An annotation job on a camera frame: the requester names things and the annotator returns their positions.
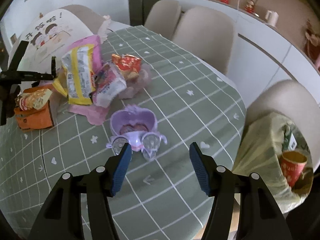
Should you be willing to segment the orange cardboard box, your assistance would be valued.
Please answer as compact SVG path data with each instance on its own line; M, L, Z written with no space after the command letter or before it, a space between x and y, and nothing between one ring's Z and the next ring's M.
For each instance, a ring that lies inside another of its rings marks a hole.
M45 85L25 89L22 93L31 93L39 89L48 88L52 91L49 101L40 110L31 109L23 111L17 105L14 108L15 118L19 128L23 131L47 129L54 126L50 100L53 97L53 86Z

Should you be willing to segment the yellow plastic trash bag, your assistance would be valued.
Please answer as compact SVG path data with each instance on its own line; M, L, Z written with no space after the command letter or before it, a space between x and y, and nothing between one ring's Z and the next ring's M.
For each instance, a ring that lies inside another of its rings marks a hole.
M295 150L307 158L294 187L290 187L280 168L280 158L289 150L293 136ZM258 173L272 193L282 213L288 213L306 200L313 183L311 153L302 133L287 116L272 112L249 125L244 132L234 165L234 174Z

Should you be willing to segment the yellow white snack wrapper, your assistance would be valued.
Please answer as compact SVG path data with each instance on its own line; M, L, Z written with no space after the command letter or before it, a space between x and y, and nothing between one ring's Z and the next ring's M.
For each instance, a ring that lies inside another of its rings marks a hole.
M89 106L95 92L92 44L77 46L62 57L62 74L55 78L53 87L72 105Z

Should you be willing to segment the red paper cup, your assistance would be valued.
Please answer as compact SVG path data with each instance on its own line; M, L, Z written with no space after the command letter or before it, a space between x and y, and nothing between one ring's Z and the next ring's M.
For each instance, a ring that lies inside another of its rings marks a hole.
M285 151L282 153L280 168L289 187L293 188L299 180L307 161L307 157L298 151Z

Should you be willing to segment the red gold snack wrapper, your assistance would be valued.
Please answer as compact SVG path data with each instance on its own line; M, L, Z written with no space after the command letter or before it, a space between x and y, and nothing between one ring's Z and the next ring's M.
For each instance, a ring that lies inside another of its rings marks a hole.
M112 54L111 60L118 67L126 81L139 77L141 58L130 54Z

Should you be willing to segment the orange yellow noodle packet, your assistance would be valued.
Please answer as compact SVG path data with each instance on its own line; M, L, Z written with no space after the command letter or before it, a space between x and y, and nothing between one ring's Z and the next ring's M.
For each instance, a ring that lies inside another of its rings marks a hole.
M49 101L52 91L48 88L39 89L31 93L22 93L16 98L16 105L21 110L40 110Z

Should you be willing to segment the green white snack bag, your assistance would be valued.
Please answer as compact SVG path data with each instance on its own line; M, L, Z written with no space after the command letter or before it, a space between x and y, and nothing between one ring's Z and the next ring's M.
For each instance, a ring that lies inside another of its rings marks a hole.
M297 147L297 141L293 132L291 131L291 127L289 125L285 126L284 129L284 141L282 150L284 151L294 151Z

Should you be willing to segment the purple toy carriage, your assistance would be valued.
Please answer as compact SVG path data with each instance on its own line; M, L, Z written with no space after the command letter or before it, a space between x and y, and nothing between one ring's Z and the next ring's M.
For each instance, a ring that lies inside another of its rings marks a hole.
M112 137L106 144L115 154L119 154L126 142L134 152L141 152L144 159L155 158L160 145L167 144L165 135L158 131L158 121L153 111L136 105L128 105L114 112L110 118Z

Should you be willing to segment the green checked tablecloth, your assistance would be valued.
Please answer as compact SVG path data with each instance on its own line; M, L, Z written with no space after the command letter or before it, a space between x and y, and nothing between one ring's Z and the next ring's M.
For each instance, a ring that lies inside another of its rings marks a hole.
M193 239L213 201L199 187L189 145L231 168L244 129L242 97L216 70L142 26L112 32L101 52L104 61L139 57L150 83L131 99L113 99L101 125L70 113L65 100L52 128L25 132L9 119L1 127L1 211L27 237L62 174L87 174L129 142L127 174L109 200L119 237Z

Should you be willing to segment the pink plastic bag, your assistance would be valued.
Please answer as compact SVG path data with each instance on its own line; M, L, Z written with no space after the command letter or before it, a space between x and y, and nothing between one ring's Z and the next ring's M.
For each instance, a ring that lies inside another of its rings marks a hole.
M102 125L108 107L96 106L92 99L96 92L96 74L103 67L100 37L92 35L71 44L62 58L62 65L67 77L69 111L85 116L92 125Z

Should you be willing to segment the pink white snack wrapper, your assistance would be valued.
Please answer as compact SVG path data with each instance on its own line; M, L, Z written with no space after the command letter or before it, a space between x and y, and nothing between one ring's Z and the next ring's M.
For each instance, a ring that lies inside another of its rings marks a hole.
M106 62L95 76L96 90L92 101L96 106L107 108L112 100L127 88L119 68L111 61Z

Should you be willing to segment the beige chair far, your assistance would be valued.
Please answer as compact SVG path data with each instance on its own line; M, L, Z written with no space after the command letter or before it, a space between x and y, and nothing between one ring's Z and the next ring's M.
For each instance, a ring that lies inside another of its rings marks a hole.
M144 23L144 27L171 40L181 16L181 6L175 0L156 2Z

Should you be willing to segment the red gift bouquet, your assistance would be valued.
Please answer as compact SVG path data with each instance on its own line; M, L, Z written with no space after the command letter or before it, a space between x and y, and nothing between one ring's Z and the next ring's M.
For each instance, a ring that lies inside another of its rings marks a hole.
M319 70L319 33L314 31L309 19L306 22L305 38L306 55L314 63L316 69Z

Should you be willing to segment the white electric kettle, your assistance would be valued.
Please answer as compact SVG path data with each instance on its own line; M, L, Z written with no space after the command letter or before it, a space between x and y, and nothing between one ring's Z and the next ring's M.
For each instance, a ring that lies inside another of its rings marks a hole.
M265 15L266 24L275 27L278 22L279 15L276 11L268 10Z

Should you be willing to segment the red figurine right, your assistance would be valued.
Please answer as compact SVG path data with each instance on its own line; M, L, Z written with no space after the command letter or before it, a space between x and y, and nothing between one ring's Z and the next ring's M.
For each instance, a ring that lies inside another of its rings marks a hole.
M249 14L252 14L256 17L259 17L257 13L254 11L255 8L255 3L253 0L247 0L246 5L245 5L245 11Z

